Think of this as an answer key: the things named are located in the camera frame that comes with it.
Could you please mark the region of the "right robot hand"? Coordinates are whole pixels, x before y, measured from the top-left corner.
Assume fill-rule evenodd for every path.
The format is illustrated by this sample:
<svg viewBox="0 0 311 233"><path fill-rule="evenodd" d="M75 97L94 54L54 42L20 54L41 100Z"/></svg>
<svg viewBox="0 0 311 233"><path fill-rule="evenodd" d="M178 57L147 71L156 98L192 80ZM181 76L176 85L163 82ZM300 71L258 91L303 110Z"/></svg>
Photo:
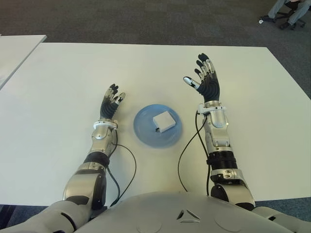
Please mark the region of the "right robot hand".
<svg viewBox="0 0 311 233"><path fill-rule="evenodd" d="M194 72L200 78L200 82L189 76L183 77L183 81L202 95L204 102L219 101L220 85L212 61L206 54L201 53L198 55L196 64L199 68L195 68Z"/></svg>

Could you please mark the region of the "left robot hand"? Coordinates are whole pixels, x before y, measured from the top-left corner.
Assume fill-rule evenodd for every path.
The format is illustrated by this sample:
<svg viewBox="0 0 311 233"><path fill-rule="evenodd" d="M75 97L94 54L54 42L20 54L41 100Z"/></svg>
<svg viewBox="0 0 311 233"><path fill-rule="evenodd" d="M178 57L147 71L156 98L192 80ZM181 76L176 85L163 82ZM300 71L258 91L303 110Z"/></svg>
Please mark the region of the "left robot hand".
<svg viewBox="0 0 311 233"><path fill-rule="evenodd" d="M120 103L125 99L125 93L117 95L118 88L117 85L112 84L105 92L100 107L100 118L112 119Z"/></svg>

